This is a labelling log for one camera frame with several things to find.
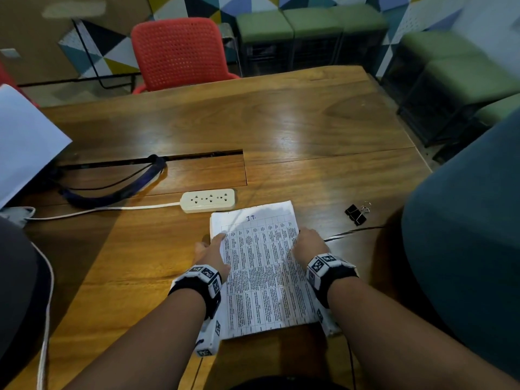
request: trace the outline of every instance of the hand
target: hand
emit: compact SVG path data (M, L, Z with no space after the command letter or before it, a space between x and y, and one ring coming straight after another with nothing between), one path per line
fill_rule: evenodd
M222 283L227 280L229 272L231 271L231 266L224 264L222 256L220 255L220 243L225 237L226 235L224 233L214 236L210 245L205 242L196 242L195 258L193 259L194 265L208 264L215 268L222 277Z
M300 229L300 235L296 238L296 244L293 248L293 255L304 270L314 256L329 252L329 247L325 245L325 242L323 242L322 237L316 230L309 230L306 227Z

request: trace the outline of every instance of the binder clip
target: binder clip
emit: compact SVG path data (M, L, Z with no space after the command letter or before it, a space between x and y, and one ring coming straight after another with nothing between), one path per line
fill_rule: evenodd
M345 213L354 222L354 224L356 226L360 226L367 220L367 218L365 217L364 214L370 213L371 206L372 206L372 204L369 203L368 201L365 201L363 203L363 206L361 207L361 209L358 209L358 207L356 207L354 204L352 204L351 206L349 206L347 208Z

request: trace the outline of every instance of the blue strap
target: blue strap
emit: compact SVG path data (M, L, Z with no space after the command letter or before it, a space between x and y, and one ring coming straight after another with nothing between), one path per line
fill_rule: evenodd
M102 206L112 205L122 200L126 200L135 194L148 183L152 181L159 173L166 168L166 162L162 157L153 154L148 157L148 160L153 164L148 168L144 174L139 178L125 186L124 188L117 190L114 193L108 194L102 197L83 197L79 194L72 192L67 188L60 189L59 193L69 204L77 206L82 209L93 209Z

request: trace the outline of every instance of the black cord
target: black cord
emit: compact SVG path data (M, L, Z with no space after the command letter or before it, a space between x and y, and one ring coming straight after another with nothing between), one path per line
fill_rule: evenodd
M69 189L69 190L103 190L103 189L108 189L109 187L113 187L119 183L123 183L125 182L126 180L130 179L131 177L133 176L136 176L137 174L139 174L140 172L146 170L148 167L151 167L152 166L152 163L150 164L147 164L146 166L144 166L143 168L141 168L140 170L138 171L135 171L132 175L128 175L126 178L123 178L121 179L120 181L117 181L115 183L112 183L112 184L108 184L107 186L101 186L101 187L96 187L96 188L74 188L74 187L68 187L68 186L64 186L62 185L60 182L54 180L54 179L51 179L54 183L56 183L58 186L60 186L61 188L64 188L64 189Z
M348 343L348 341L347 341L347 346L348 346L348 357L350 357L350 371L352 373L352 387L354 388L354 390L357 390L356 389L356 374L354 373L354 361L352 360L352 350L350 348L350 344Z
M365 231L365 230L375 230L375 229L378 229L378 228L385 228L386 226L374 226L374 227L362 227L362 228L355 228L354 230L350 230L350 231L345 231L345 232L342 232L342 233L339 233L339 234L336 234L334 236L329 236L327 239L323 240L324 242L330 242L330 241L334 241L336 239L340 239L344 236L347 236L349 234L354 234L355 232L358 232L358 231Z

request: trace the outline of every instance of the wooden table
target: wooden table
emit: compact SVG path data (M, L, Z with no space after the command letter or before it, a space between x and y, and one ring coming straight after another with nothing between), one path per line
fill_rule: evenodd
M127 205L178 201L181 192L233 187L237 208L292 200L300 226L331 236L354 228L343 213L372 203L364 226L383 225L430 173L361 67L329 66L200 84L44 109L72 139L62 165L171 156L168 172ZM187 155L221 151L219 157ZM66 183L99 186L137 165L70 171ZM73 212L55 192L26 196L37 216ZM48 387L58 389L157 306L189 267L209 213L178 207L108 211L29 224L56 273ZM330 243L362 278L376 268L380 230ZM35 385L37 359L9 389ZM356 363L358 388L368 388ZM352 386L346 341L319 325L223 341L216 357L192 357L180 389L226 389L267 374L305 374Z

